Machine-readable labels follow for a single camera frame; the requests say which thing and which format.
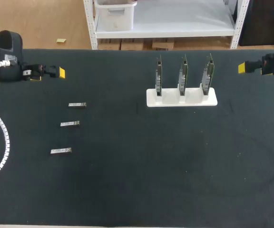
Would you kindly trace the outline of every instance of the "shelf leg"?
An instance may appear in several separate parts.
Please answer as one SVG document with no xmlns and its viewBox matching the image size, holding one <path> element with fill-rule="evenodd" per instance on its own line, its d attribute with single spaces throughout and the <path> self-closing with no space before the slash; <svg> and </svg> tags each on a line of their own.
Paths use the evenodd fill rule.
<svg viewBox="0 0 274 228">
<path fill-rule="evenodd" d="M 95 22 L 93 18 L 93 0 L 83 0 L 86 20 L 88 22 L 88 32 L 91 43 L 91 48 L 93 50 L 98 49 L 98 42 L 96 36 Z"/>
<path fill-rule="evenodd" d="M 234 35 L 231 40 L 230 49 L 237 49 L 238 41 L 241 36 L 244 20 L 246 17 L 248 5 L 250 0 L 238 0 L 237 4 L 237 19 L 235 24 Z"/>
</svg>

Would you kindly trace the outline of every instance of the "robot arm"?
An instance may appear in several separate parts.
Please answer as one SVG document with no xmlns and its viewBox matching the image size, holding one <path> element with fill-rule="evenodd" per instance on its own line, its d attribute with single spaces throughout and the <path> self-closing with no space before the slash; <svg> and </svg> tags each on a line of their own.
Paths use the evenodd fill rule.
<svg viewBox="0 0 274 228">
<path fill-rule="evenodd" d="M 262 69 L 262 75 L 274 75 L 274 54 L 267 54 L 262 60 L 255 62 L 246 61 L 238 66 L 238 73 L 252 73 L 256 69 Z"/>
<path fill-rule="evenodd" d="M 24 62 L 22 47 L 22 38 L 18 33 L 0 32 L 0 61 L 11 62 L 11 66 L 0 68 L 0 82 L 41 80 L 44 75 L 65 78 L 65 71 L 60 67 Z"/>
</svg>

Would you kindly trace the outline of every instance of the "metal transceiver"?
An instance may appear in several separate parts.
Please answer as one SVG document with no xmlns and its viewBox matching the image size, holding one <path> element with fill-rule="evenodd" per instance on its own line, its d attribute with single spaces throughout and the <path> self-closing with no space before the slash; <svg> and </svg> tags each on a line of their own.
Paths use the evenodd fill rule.
<svg viewBox="0 0 274 228">
<path fill-rule="evenodd" d="M 69 107 L 75 107 L 75 108 L 86 108 L 86 103 L 69 103 Z"/>
<path fill-rule="evenodd" d="M 54 154 L 54 153 L 72 153 L 72 149 L 69 148 L 62 148 L 62 149 L 54 149 L 50 151 L 50 154 Z"/>
<path fill-rule="evenodd" d="M 72 122 L 63 122 L 60 124 L 61 127 L 70 127 L 70 126 L 80 126 L 80 121 L 72 121 Z"/>
</svg>

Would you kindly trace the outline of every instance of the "black cabinet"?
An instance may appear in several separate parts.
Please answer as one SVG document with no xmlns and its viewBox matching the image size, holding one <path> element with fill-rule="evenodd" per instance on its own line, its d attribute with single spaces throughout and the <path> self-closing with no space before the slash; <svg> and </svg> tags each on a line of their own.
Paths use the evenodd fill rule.
<svg viewBox="0 0 274 228">
<path fill-rule="evenodd" d="M 274 45 L 274 0 L 250 0 L 239 45 Z"/>
</svg>

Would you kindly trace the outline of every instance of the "white shelf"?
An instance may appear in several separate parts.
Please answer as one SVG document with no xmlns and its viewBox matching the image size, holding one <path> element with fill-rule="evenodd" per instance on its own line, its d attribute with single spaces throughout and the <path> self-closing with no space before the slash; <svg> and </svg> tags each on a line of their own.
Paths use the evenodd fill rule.
<svg viewBox="0 0 274 228">
<path fill-rule="evenodd" d="M 223 0 L 138 0 L 133 30 L 107 32 L 100 19 L 95 26 L 97 38 L 214 37 L 234 34 L 234 24 Z"/>
</svg>

